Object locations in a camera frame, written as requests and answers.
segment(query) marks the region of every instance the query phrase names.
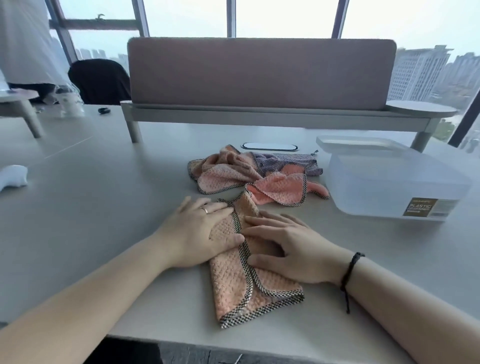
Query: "plastic storage label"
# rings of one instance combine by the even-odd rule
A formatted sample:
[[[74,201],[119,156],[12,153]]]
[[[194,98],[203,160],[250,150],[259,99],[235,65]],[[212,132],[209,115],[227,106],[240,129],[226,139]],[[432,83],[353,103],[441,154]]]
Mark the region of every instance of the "plastic storage label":
[[[445,218],[457,205],[459,200],[439,200],[437,198],[414,197],[411,199],[403,216],[418,218]]]

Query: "container lid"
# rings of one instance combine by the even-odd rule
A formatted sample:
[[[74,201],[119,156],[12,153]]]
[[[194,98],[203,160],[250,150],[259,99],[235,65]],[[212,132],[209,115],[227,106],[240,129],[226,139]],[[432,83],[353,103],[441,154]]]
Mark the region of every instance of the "container lid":
[[[390,139],[362,136],[320,135],[317,144],[327,153],[340,155],[357,154],[360,151],[417,152]]]

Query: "purple towel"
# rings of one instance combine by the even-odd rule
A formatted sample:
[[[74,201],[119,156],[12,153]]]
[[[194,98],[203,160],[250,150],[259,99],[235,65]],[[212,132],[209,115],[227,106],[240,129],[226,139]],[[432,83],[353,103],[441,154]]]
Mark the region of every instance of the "purple towel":
[[[252,152],[257,162],[259,173],[265,177],[268,171],[279,171],[286,164],[296,164],[305,168],[307,176],[319,176],[323,173],[322,168],[318,168],[315,153],[312,154],[268,154]]]

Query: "tree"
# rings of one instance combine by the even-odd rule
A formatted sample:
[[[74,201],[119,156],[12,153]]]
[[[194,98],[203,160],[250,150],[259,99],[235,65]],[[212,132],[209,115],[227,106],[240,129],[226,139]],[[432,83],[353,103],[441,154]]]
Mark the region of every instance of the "tree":
[[[437,130],[433,133],[433,137],[442,142],[446,142],[452,136],[454,130],[455,125],[453,125],[451,121],[442,119],[437,126]]]

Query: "sky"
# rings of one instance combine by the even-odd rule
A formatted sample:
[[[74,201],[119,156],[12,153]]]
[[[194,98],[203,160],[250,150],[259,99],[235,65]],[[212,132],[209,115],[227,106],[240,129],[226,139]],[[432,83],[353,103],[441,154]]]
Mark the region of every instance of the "sky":
[[[67,18],[134,19],[131,0],[60,0]],[[144,0],[151,36],[227,36],[226,0]],[[332,34],[337,0],[237,0],[237,37]],[[480,54],[480,0],[350,0],[343,38],[388,38],[407,49]],[[76,48],[127,53],[136,31],[72,30]]]

